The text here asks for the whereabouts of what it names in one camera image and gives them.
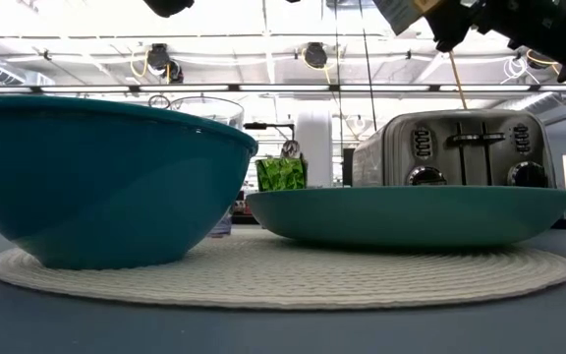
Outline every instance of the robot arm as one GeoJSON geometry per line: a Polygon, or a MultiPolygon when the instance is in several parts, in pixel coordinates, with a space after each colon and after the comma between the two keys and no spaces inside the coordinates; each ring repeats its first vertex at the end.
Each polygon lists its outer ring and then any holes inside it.
{"type": "MultiPolygon", "coordinates": [[[[194,0],[144,1],[162,17],[194,5],[194,0]]],[[[472,27],[481,33],[495,30],[510,38],[510,48],[525,45],[562,64],[558,82],[566,81],[566,0],[478,0],[471,7],[461,0],[442,0],[424,17],[439,51],[453,50],[472,27]]]]}

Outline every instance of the toaster knob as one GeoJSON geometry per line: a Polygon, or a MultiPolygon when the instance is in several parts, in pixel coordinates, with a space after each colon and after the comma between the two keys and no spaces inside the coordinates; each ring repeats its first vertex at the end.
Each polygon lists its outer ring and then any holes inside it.
{"type": "Polygon", "coordinates": [[[447,181],[442,173],[433,167],[421,166],[410,172],[408,176],[408,184],[410,186],[421,185],[446,185],[447,181]]]}
{"type": "Polygon", "coordinates": [[[517,187],[547,187],[545,169],[535,162],[524,161],[508,172],[508,185],[517,187]]]}

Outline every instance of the kitchen counter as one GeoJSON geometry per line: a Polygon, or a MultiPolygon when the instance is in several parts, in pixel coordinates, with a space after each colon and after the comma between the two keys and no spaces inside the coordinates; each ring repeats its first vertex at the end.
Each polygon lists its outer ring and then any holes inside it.
{"type": "MultiPolygon", "coordinates": [[[[566,257],[565,230],[528,244],[566,257]]],[[[0,236],[0,251],[11,247],[0,236]]],[[[5,353],[560,354],[566,353],[566,283],[464,306],[329,313],[127,305],[0,282],[5,353]]]]}

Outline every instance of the white cylinder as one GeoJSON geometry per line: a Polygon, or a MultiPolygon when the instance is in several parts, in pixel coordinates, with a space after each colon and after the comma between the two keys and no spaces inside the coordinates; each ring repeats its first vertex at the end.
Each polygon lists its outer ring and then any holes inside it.
{"type": "Polygon", "coordinates": [[[306,103],[296,117],[296,140],[309,165],[310,187],[326,188],[333,184],[331,124],[328,102],[306,103]]]}

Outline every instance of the mixing bowl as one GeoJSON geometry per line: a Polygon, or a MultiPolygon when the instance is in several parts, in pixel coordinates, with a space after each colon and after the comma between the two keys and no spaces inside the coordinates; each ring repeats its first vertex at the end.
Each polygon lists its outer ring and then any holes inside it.
{"type": "Polygon", "coordinates": [[[503,246],[547,230],[566,191],[488,186],[325,188],[249,195],[256,220],[280,236],[345,246],[503,246]]]}
{"type": "Polygon", "coordinates": [[[0,96],[0,233],[49,267],[176,261],[233,203],[256,150],[184,113],[0,96]]]}

